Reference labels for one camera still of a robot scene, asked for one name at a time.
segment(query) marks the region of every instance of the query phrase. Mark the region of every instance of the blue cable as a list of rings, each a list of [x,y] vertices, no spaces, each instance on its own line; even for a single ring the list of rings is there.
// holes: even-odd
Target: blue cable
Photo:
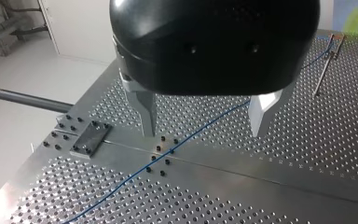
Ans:
[[[88,209],[84,210],[83,212],[77,214],[75,217],[65,221],[63,224],[69,224],[70,222],[76,221],[78,218],[84,216],[86,213],[88,213],[90,210],[94,209],[96,206],[98,206],[99,204],[103,203],[107,198],[109,198],[110,196],[112,196],[114,193],[116,193],[121,187],[123,187],[127,182],[129,182],[131,179],[133,179],[134,177],[136,177],[138,174],[140,174],[143,170],[145,170],[147,167],[153,165],[154,163],[158,162],[159,160],[161,160],[162,158],[164,158],[165,156],[167,156],[168,154],[170,154],[171,152],[173,152],[174,150],[176,150],[177,148],[179,148],[182,144],[184,144],[185,142],[187,142],[188,140],[190,140],[192,137],[194,137],[195,135],[197,135],[198,133],[202,132],[204,129],[208,128],[209,126],[211,126],[213,123],[217,122],[219,119],[221,119],[222,117],[224,117],[225,115],[231,113],[232,111],[248,105],[250,103],[250,100],[247,100],[245,103],[240,104],[240,105],[236,105],[233,108],[229,109],[228,111],[226,111],[225,113],[221,114],[219,117],[213,119],[212,121],[209,121],[207,124],[205,124],[203,127],[201,127],[200,129],[198,129],[196,132],[192,133],[189,137],[187,137],[185,140],[183,140],[182,142],[180,142],[178,145],[176,145],[175,147],[172,147],[170,150],[166,151],[164,154],[162,154],[161,156],[159,156],[158,158],[156,158],[154,161],[149,162],[146,166],[142,167],[140,170],[138,170],[137,172],[135,172],[133,175],[130,175],[129,177],[127,177],[127,179],[123,180],[119,185],[117,185],[117,187],[112,190],[110,193],[108,193],[106,196],[104,196],[100,201],[98,201],[97,203],[95,203],[94,205],[90,206]]]
[[[312,62],[310,62],[309,64],[303,66],[301,69],[304,69],[304,68],[306,68],[306,67],[312,65],[313,63],[316,63],[316,61],[318,61],[319,59],[321,59],[321,58],[325,55],[325,53],[327,53],[328,51],[330,51],[330,49],[333,47],[333,45],[334,45],[333,42],[334,42],[334,41],[331,41],[331,43],[330,43],[330,45],[328,46],[327,50],[325,50],[321,55],[319,55],[319,56],[318,56],[316,59],[314,59]]]

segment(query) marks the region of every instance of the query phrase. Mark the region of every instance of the aluminum surface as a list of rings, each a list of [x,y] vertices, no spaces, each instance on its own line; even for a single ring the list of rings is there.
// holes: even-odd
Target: aluminum surface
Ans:
[[[93,160],[69,156],[76,138],[45,141],[0,191],[17,205],[1,223],[62,223],[95,203],[151,153],[102,144]],[[77,223],[358,223],[358,203],[331,199],[170,158],[141,173]]]
[[[90,122],[72,145],[71,155],[90,159],[111,128],[112,126],[109,124]]]
[[[328,35],[315,39],[304,64],[324,52]],[[247,108],[219,120],[173,156],[180,160],[273,183],[358,202],[358,38],[347,37],[312,99],[324,68],[320,60],[302,70],[289,103],[277,113],[265,138],[253,138]],[[112,63],[70,111],[71,116],[115,125],[106,141],[162,151],[247,97],[157,96],[155,138],[142,137],[140,120],[127,104]],[[161,143],[159,137],[166,136]]]

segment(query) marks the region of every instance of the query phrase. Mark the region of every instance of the white wall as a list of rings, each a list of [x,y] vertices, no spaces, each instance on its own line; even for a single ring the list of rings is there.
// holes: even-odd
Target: white wall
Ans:
[[[334,0],[321,0],[321,18],[319,20],[319,29],[333,29]]]

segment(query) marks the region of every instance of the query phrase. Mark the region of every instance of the black robot head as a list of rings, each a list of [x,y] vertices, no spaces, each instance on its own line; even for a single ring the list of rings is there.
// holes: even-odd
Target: black robot head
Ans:
[[[319,0],[111,0],[123,75],[176,95],[254,95],[299,74]]]

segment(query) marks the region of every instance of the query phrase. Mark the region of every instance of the metal rod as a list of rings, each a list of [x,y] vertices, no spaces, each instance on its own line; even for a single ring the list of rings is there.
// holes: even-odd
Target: metal rod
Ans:
[[[331,35],[330,35],[330,39],[328,40],[328,43],[327,43],[326,51],[328,51],[328,48],[330,47],[330,44],[331,44],[331,42],[333,41],[333,38],[334,38],[334,34],[331,34]],[[327,59],[328,55],[329,55],[328,52],[326,52],[326,54],[324,55],[324,59],[325,59],[325,60]]]
[[[324,65],[324,70],[322,71],[322,75],[319,78],[319,82],[318,82],[318,85],[316,86],[316,90],[312,94],[312,98],[315,98],[315,96],[318,94],[318,91],[321,88],[322,82],[324,81],[324,77],[325,77],[328,65],[330,64],[330,62],[333,59],[334,55],[335,55],[335,53],[333,53],[333,52],[330,52],[328,54],[328,59],[326,61],[326,64]]]
[[[67,113],[73,106],[63,102],[6,90],[0,90],[0,100],[10,101],[21,105],[30,105],[60,113]]]
[[[341,50],[341,46],[342,46],[342,43],[344,42],[344,39],[345,39],[345,35],[342,35],[342,38],[339,41],[336,53],[334,54],[334,60],[336,60],[338,58],[338,54],[339,54],[339,51]]]

